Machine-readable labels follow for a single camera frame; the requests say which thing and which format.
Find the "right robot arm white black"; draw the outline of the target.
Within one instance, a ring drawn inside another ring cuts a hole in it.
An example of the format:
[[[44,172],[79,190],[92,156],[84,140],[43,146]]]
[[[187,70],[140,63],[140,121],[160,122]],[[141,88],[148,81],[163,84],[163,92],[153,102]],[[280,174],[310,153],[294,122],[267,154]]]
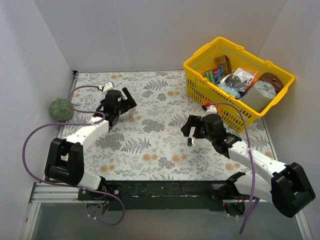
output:
[[[218,188],[222,195],[237,199],[241,195],[253,194],[256,198],[272,203],[288,218],[294,217],[316,198],[301,165],[296,162],[286,164],[250,150],[240,137],[227,132],[217,114],[190,115],[181,131],[188,138],[189,145],[193,139],[206,139],[216,152],[248,168],[254,167],[253,176],[259,175],[263,179],[252,181],[245,173],[236,173],[226,180],[224,186]]]

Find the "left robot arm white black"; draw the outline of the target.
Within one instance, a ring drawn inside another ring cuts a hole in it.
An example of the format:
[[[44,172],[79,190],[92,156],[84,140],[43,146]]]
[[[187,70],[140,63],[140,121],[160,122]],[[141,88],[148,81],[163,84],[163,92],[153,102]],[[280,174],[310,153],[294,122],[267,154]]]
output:
[[[105,97],[88,125],[64,139],[52,140],[44,171],[49,179],[89,189],[89,194],[95,200],[103,199],[107,191],[101,184],[100,176],[85,170],[84,152],[137,106],[126,87],[116,90],[108,83],[103,87],[102,92]]]

